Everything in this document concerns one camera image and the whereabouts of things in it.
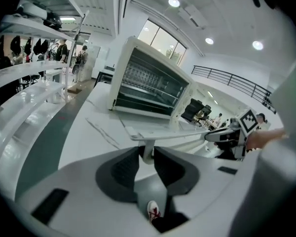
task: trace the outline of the floor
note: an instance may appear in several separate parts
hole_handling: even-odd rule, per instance
[[[18,179],[15,201],[29,187],[58,170],[59,159],[70,127],[93,89],[89,84],[48,123],[32,146]]]
[[[74,75],[72,74],[72,68],[69,68],[69,73],[68,73],[68,88],[71,86],[75,85],[76,83],[74,82]],[[65,79],[66,79],[66,69],[63,68],[63,72],[61,74],[61,82],[62,84],[65,84]]]

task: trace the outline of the white countertop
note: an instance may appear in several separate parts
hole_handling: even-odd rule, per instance
[[[58,168],[77,160],[138,146],[138,142],[132,141],[126,132],[120,120],[121,112],[110,111],[106,107],[110,88],[107,83],[98,83],[83,103],[67,135]],[[156,145],[169,147],[198,138],[200,135],[159,140]],[[145,164],[140,158],[136,180],[155,173],[154,166]]]
[[[114,76],[115,71],[108,70],[108,69],[101,69],[100,72]]]

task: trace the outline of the metal railing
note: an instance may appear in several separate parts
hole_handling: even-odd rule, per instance
[[[272,93],[269,90],[259,86],[258,84],[252,81],[249,81],[245,78],[239,77],[237,75],[222,70],[211,69],[197,65],[194,66],[192,75],[206,77],[208,79],[219,81],[230,87],[238,89],[241,92],[256,99],[257,101],[262,103],[266,108],[268,108],[274,114],[276,114],[276,110],[274,109],[271,101],[269,100],[269,97]]]

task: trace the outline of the white shelf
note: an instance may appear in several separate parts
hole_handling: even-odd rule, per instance
[[[0,33],[39,37],[43,39],[74,40],[72,37],[64,33],[43,25],[43,23],[38,23],[27,18],[16,17],[13,15],[7,15],[2,19],[0,24]]]
[[[24,76],[37,74],[38,72],[57,69],[69,66],[59,61],[37,61],[31,63],[23,63],[0,70],[0,87],[22,78]]]
[[[57,82],[38,82],[22,90],[0,106],[0,158],[4,148],[24,120],[49,96],[64,86]]]
[[[0,158],[0,192],[14,200],[17,182],[35,140],[65,105],[43,103],[21,124]]]

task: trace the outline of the window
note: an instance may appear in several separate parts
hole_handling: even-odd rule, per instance
[[[172,35],[149,20],[145,23],[138,39],[151,45],[176,64],[181,62],[186,51],[186,48]]]

